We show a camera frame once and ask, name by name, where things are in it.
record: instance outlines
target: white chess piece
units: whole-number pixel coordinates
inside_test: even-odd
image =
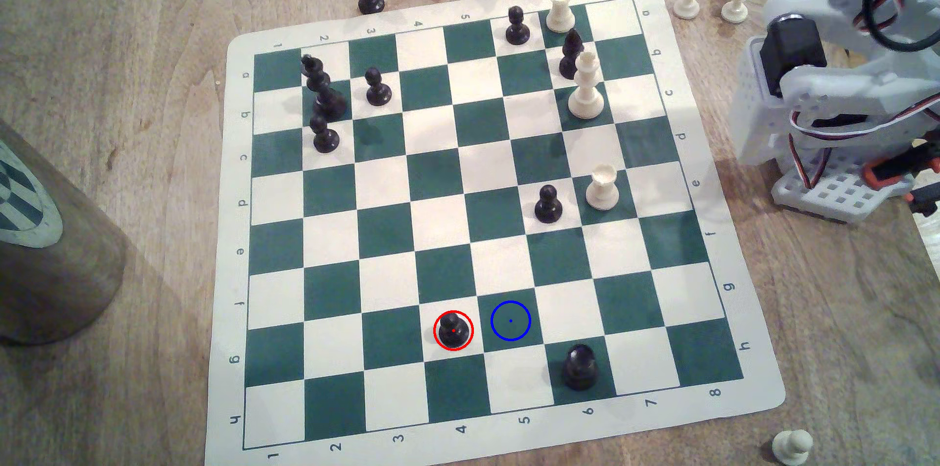
[[[696,0],[676,0],[672,12],[684,20],[691,20],[699,15],[699,3]]]
[[[545,27],[558,33],[574,27],[574,13],[568,5],[571,0],[552,0],[552,9],[545,16]]]
[[[800,466],[809,457],[813,437],[803,429],[781,431],[771,442],[774,458],[786,466]]]
[[[595,88],[601,82],[597,75],[601,62],[594,53],[582,51],[574,67],[577,68],[574,82],[578,87],[568,96],[568,110],[579,119],[594,119],[604,109],[604,96]]]
[[[747,19],[745,0],[731,0],[721,6],[721,17],[732,24],[740,24]]]
[[[587,186],[585,198],[587,204],[599,211],[609,211],[620,201],[620,191],[614,182],[617,181],[617,169],[601,164],[594,167],[590,174],[590,185]]]

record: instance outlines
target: green square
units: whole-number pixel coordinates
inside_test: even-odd
[[[425,362],[424,377],[431,424],[490,414],[482,354]]]
[[[561,133],[512,140],[519,185],[547,182],[571,176],[568,153]]]
[[[672,129],[665,116],[618,123],[617,137],[628,169],[679,161]]]
[[[492,352],[541,344],[539,304],[536,303],[534,289],[479,296],[476,298],[476,303],[479,305],[479,320],[483,323],[481,327],[483,350]],[[497,332],[515,341],[506,341],[497,336]]]
[[[597,382],[585,391],[576,391],[565,385],[565,377],[562,374],[568,350],[578,344],[590,347],[597,359]],[[576,404],[588,400],[613,398],[617,395],[617,388],[614,386],[614,374],[610,370],[610,357],[607,355],[607,344],[603,337],[573,339],[548,344],[545,346],[545,357],[548,359],[548,376],[552,380],[552,395],[555,396],[555,405]]]
[[[422,303],[445,301],[476,293],[470,244],[415,253],[417,293]]]
[[[304,216],[355,209],[355,166],[304,171]]]
[[[457,149],[410,155],[408,183],[413,201],[464,192],[461,158]]]
[[[255,92],[300,85],[300,49],[285,49],[255,55]]]
[[[744,377],[727,319],[677,325],[665,330],[682,387]]]
[[[450,104],[450,74],[447,66],[434,66],[399,73],[401,109],[404,112]]]
[[[304,323],[248,331],[244,386],[304,379]]]
[[[366,70],[372,66],[382,73],[399,71],[399,51],[393,34],[350,42],[350,76],[366,75]]]
[[[582,42],[591,42],[594,36],[591,34],[590,22],[588,21],[588,8],[585,5],[572,5],[571,12],[574,13],[574,28],[581,35]],[[545,18],[548,11],[539,11],[539,22],[541,23],[541,37],[545,39],[545,47],[561,47],[565,45],[565,35],[568,31],[557,33],[545,25]]]
[[[535,286],[590,279],[588,249],[580,227],[530,234],[526,238]]]
[[[641,271],[595,279],[597,304],[601,308],[604,333],[662,327],[663,314],[652,282],[652,273]]]
[[[359,258],[390,256],[415,249],[410,204],[362,209],[359,219]]]
[[[400,113],[356,119],[352,122],[352,132],[355,134],[356,161],[379,160],[405,153],[405,127]]]
[[[304,269],[304,321],[361,311],[359,261]]]
[[[489,20],[444,26],[448,63],[462,63],[494,57],[493,29]]]
[[[594,42],[605,80],[652,73],[650,52],[642,34]]]
[[[464,196],[464,201],[471,241],[525,233],[518,187],[474,192]]]
[[[552,88],[552,74],[548,71],[545,51],[516,53],[496,59],[503,95],[540,92]]]
[[[506,125],[506,106],[502,98],[454,105],[454,120],[457,123],[459,146],[510,138],[510,129]]]
[[[363,314],[362,347],[367,369],[420,362],[424,353],[417,306]]]
[[[303,220],[253,225],[248,241],[248,275],[304,267]]]
[[[650,268],[708,262],[695,211],[640,219]]]
[[[304,439],[318,441],[366,432],[362,372],[304,381]]]
[[[299,128],[255,135],[251,144],[251,177],[301,171],[302,135]]]

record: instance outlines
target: white square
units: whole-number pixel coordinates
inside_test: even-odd
[[[359,258],[359,219],[343,211],[304,219],[304,266],[325,266]]]
[[[458,152],[465,193],[516,186],[516,164],[510,141],[462,146]]]
[[[415,252],[361,259],[359,293],[364,313],[416,305]]]
[[[255,134],[300,128],[304,125],[301,87],[255,93]]]
[[[453,105],[412,110],[401,116],[406,154],[457,148],[457,123]]]
[[[448,64],[447,72],[450,75],[450,101],[455,105],[503,96],[496,57]]]
[[[535,299],[546,343],[604,335],[593,280],[538,286]]]
[[[679,387],[679,374],[665,328],[605,336],[618,395]]]
[[[692,209],[679,161],[627,169],[636,215],[654,217]]]
[[[364,379],[367,431],[428,423],[423,363],[369,369]]]
[[[457,310],[470,317],[473,322],[473,338],[470,345],[460,350],[447,350],[434,341],[434,321],[444,312]],[[422,303],[419,310],[421,316],[421,346],[424,350],[424,361],[448,360],[462,358],[483,352],[483,324],[479,319],[479,307],[476,305],[476,296],[438,301],[435,303]]]
[[[652,281],[667,327],[725,316],[707,262],[653,269]]]
[[[302,379],[245,388],[245,447],[302,442],[304,421]]]
[[[304,271],[288,269],[248,279],[248,328],[304,322]]]
[[[393,156],[355,164],[355,205],[359,209],[404,204],[411,199],[408,160]]]
[[[399,71],[447,65],[444,29],[435,27],[395,35],[399,51]]]
[[[590,176],[602,163],[617,171],[626,167],[614,124],[567,130],[563,137],[572,176]]]
[[[552,90],[509,95],[503,97],[503,104],[506,106],[506,125],[510,129],[511,139],[558,134],[561,131],[558,102]]]
[[[585,5],[594,40],[641,34],[633,0],[611,0]]]
[[[555,403],[543,345],[483,354],[490,412],[506,412]]]
[[[637,75],[615,78],[604,83],[614,123],[639,121],[665,115],[656,76]]]
[[[304,323],[304,378],[349,374],[365,368],[362,314]]]
[[[251,224],[304,217],[304,173],[286,172],[251,179]]]
[[[617,220],[586,225],[587,259],[595,279],[650,269],[640,220]]]
[[[415,251],[470,242],[467,208],[462,194],[411,202]]]

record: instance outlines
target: white pawn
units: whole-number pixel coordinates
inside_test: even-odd
[[[699,15],[699,3],[696,0],[676,0],[672,12],[683,20],[691,20]]]
[[[594,53],[582,51],[574,67],[577,68],[574,82],[578,87],[568,96],[568,110],[578,119],[594,119],[604,109],[604,96],[595,88],[601,82],[597,75],[601,62]]]
[[[607,164],[594,167],[590,174],[590,185],[587,186],[585,198],[587,204],[599,211],[609,211],[620,201],[620,191],[614,182],[617,181],[617,169]]]
[[[740,24],[747,19],[745,0],[731,0],[721,6],[721,17],[732,24]]]
[[[813,437],[803,429],[781,431],[771,442],[774,458],[786,466],[800,466],[809,457],[809,448],[813,447]]]

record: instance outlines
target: chess piece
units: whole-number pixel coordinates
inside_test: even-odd
[[[696,0],[676,0],[672,12],[683,20],[691,20],[699,15],[699,3]]]
[[[597,75],[601,63],[597,55],[584,51],[578,55],[574,66],[577,68],[574,82],[578,87],[568,97],[568,110],[579,119],[594,119],[604,109],[604,96],[595,88],[601,82]]]
[[[545,16],[545,27],[556,33],[568,32],[574,27],[574,13],[571,12],[571,0],[552,0],[552,8]]]

